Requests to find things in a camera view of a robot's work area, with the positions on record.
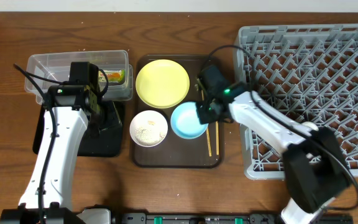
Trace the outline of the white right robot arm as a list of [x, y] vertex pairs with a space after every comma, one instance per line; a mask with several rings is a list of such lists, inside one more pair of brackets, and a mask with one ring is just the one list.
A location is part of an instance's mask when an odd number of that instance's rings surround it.
[[229, 119], [249, 128], [281, 157], [290, 201], [284, 223], [311, 223], [354, 180], [334, 133], [286, 117], [245, 83], [230, 83], [217, 66], [198, 75], [204, 100], [196, 104], [202, 124]]

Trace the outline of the small white cup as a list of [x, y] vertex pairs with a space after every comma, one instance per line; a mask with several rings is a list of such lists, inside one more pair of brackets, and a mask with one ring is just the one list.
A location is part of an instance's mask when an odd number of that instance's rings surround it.
[[319, 129], [316, 124], [309, 122], [309, 121], [302, 123], [302, 125], [309, 127], [313, 131], [317, 131]]

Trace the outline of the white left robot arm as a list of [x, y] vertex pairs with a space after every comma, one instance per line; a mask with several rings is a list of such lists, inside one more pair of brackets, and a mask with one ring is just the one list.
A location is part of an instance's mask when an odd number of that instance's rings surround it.
[[43, 98], [43, 131], [30, 182], [15, 209], [5, 209], [0, 223], [115, 223], [112, 211], [93, 206], [72, 212], [72, 183], [83, 137], [100, 132], [121, 120], [112, 101], [103, 101], [107, 88], [99, 85], [104, 71], [90, 62], [73, 62], [67, 81], [54, 81], [47, 91], [37, 76], [22, 74]]

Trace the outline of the green snack wrapper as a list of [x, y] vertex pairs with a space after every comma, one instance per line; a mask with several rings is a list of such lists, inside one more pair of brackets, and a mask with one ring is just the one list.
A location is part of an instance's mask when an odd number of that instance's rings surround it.
[[104, 70], [106, 76], [103, 75], [102, 71], [99, 71], [99, 82], [105, 83], [108, 78], [109, 83], [120, 83], [124, 80], [125, 70]]

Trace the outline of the yellow plate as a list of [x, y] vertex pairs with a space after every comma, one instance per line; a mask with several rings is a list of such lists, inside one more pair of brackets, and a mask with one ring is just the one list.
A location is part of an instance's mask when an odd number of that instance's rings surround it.
[[154, 60], [137, 74], [135, 89], [146, 105], [165, 109], [185, 98], [190, 89], [190, 78], [179, 63], [167, 59]]

